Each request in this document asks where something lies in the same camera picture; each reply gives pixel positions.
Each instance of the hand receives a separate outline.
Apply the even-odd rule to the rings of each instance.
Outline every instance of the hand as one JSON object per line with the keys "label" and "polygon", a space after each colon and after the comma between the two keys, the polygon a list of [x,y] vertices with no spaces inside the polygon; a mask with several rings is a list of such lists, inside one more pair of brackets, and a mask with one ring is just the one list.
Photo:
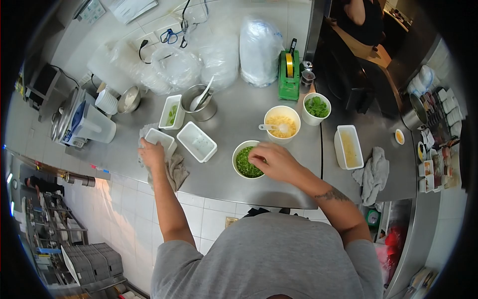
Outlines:
{"label": "hand", "polygon": [[141,144],[144,148],[138,148],[138,153],[143,159],[143,164],[151,169],[151,171],[164,171],[164,148],[158,141],[156,145],[147,142],[141,138]]}
{"label": "hand", "polygon": [[268,177],[293,185],[305,170],[288,150],[270,142],[261,142],[254,147],[249,153],[249,162]]}

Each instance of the stainless steel counter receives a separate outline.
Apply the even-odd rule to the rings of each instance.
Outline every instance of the stainless steel counter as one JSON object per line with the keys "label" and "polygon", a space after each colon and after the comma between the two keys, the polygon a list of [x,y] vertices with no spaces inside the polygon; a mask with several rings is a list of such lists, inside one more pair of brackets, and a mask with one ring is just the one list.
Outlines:
{"label": "stainless steel counter", "polygon": [[[361,187],[352,178],[353,170],[343,170],[338,166],[334,147],[334,135],[338,125],[353,124],[357,129],[364,163],[371,157],[372,148],[380,146],[385,158],[390,162],[390,174],[385,189],[378,193],[377,201],[412,199],[416,196],[416,166],[412,134],[399,115],[395,117],[381,114],[375,102],[366,114],[345,111],[342,103],[328,89],[324,80],[316,82],[318,93],[326,96],[332,104],[330,116],[322,123],[323,177],[355,203],[362,202]],[[401,129],[405,144],[395,141],[395,130]]]}
{"label": "stainless steel counter", "polygon": [[[133,113],[114,115],[111,119],[118,127],[111,143],[89,141],[83,149],[70,147],[66,153],[111,172],[146,182],[146,170],[137,162],[139,130],[146,124],[159,122],[166,97],[148,93]],[[217,102],[214,117],[197,122],[186,115],[184,124],[188,121],[197,124],[217,143],[217,152],[208,162],[199,163],[177,141],[176,153],[185,158],[184,165],[190,172],[180,191],[254,205],[316,209],[317,204],[294,186],[268,177],[244,179],[232,167],[233,151],[241,142],[269,141],[267,133],[260,131],[258,125],[263,123],[264,115],[270,108],[277,105],[301,106],[293,101],[278,100],[277,82],[266,88],[255,88],[240,78],[228,89],[215,93],[214,98]],[[173,137],[179,132],[162,131]],[[285,147],[299,163],[307,165],[314,174],[320,176],[320,127],[303,123],[299,133]]]}

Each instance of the cloth towel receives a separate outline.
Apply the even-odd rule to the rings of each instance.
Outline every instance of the cloth towel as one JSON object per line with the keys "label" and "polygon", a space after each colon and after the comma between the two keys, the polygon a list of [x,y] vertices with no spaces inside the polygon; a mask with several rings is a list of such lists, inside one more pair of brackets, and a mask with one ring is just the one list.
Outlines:
{"label": "cloth towel", "polygon": [[[158,128],[158,126],[159,126],[158,122],[147,124],[140,130],[140,138],[138,139],[139,147],[141,148],[143,147],[141,145],[141,138],[146,137],[146,134],[148,133],[150,128],[156,129]],[[183,165],[183,160],[184,158],[181,155],[173,154],[171,158],[165,161],[166,176],[168,177],[169,184],[171,185],[171,188],[173,189],[174,192],[179,190],[179,187],[183,184],[184,180],[189,175],[189,172],[186,170],[186,167],[184,167]],[[144,167],[143,159],[141,158],[139,154],[138,154],[138,163],[140,164],[141,167]],[[148,184],[150,185],[151,189],[154,191],[151,170],[149,167],[146,167],[146,170],[148,171]]]}
{"label": "cloth towel", "polygon": [[371,206],[377,200],[377,194],[385,188],[390,163],[385,159],[385,152],[381,147],[372,149],[372,157],[364,168],[352,172],[354,180],[362,186],[362,200],[365,206]]}

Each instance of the stainless steel pot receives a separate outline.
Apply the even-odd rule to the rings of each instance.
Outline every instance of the stainless steel pot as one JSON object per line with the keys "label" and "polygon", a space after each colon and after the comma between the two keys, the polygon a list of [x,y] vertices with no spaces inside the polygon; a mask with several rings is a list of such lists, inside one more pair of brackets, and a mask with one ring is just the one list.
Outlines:
{"label": "stainless steel pot", "polygon": [[414,94],[404,96],[402,111],[403,123],[409,130],[418,129],[428,122],[425,107],[422,101]]}
{"label": "stainless steel pot", "polygon": [[217,111],[217,104],[212,97],[212,91],[209,90],[206,94],[206,101],[194,111],[190,111],[189,107],[191,102],[195,97],[200,96],[201,93],[206,89],[206,85],[198,84],[190,87],[186,90],[185,93],[181,96],[181,107],[186,113],[191,114],[191,116],[197,121],[206,121],[214,116]]}

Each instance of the cilantro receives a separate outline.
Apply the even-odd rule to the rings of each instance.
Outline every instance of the cilantro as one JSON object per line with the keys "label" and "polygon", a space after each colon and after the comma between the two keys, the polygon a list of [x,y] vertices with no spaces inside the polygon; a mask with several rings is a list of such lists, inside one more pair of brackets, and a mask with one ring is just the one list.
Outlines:
{"label": "cilantro", "polygon": [[320,97],[313,97],[305,101],[305,109],[315,117],[326,117],[328,115],[327,104]]}
{"label": "cilantro", "polygon": [[246,148],[243,148],[239,153],[238,156],[236,157],[236,165],[238,167],[238,170],[240,173],[243,174],[245,177],[260,177],[264,173],[257,168],[254,164],[249,163],[249,152],[253,148],[253,146],[249,146]]}

